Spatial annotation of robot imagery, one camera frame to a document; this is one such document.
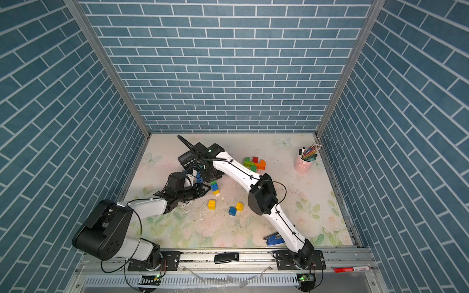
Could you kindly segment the orange long lego brick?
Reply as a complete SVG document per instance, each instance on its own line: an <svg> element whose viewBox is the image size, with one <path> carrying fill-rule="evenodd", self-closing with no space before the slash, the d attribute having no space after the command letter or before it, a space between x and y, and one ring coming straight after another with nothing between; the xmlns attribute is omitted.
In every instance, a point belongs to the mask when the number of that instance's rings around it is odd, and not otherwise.
<svg viewBox="0 0 469 293"><path fill-rule="evenodd" d="M259 169L259 170L265 170L265 168L266 168L266 164L262 165L260 163L257 163L256 165L257 165L257 169Z"/></svg>

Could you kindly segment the lime long lego brick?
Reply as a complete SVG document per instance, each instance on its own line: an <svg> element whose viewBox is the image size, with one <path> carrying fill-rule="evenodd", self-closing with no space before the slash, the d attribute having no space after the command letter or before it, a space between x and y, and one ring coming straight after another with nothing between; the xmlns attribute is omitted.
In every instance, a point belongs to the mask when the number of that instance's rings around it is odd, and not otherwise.
<svg viewBox="0 0 469 293"><path fill-rule="evenodd" d="M249 168L251 168L251 166L257 167L256 163L250 162L250 161L244 161L244 162L243 162L243 166L244 166L244 167L249 167Z"/></svg>

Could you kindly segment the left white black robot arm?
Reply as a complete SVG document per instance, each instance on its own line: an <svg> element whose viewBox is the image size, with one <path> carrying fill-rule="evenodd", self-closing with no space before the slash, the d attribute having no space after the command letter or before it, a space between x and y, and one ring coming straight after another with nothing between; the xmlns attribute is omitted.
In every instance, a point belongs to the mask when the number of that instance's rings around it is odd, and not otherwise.
<svg viewBox="0 0 469 293"><path fill-rule="evenodd" d="M143 220L168 214L179 203L205 196L211 187L195 174L174 172L162 190L131 201L100 201L73 237L72 245L101 261L139 261L147 271L161 268L160 246L142 238Z"/></svg>

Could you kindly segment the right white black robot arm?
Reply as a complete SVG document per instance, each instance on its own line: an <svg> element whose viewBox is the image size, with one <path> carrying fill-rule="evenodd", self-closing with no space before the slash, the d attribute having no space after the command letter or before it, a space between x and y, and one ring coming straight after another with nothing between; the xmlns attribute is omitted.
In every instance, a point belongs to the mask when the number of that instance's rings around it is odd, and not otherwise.
<svg viewBox="0 0 469 293"><path fill-rule="evenodd" d="M204 181L210 182L227 175L248 192L248 206L257 215L266 217L277 230L288 249L288 260L298 269L325 269L324 257L313 244L296 229L280 206L274 181L267 173L261 175L233 159L218 144L209 147L191 144L183 136L177 138L187 146L188 152L178 160L185 168L200 172Z"/></svg>

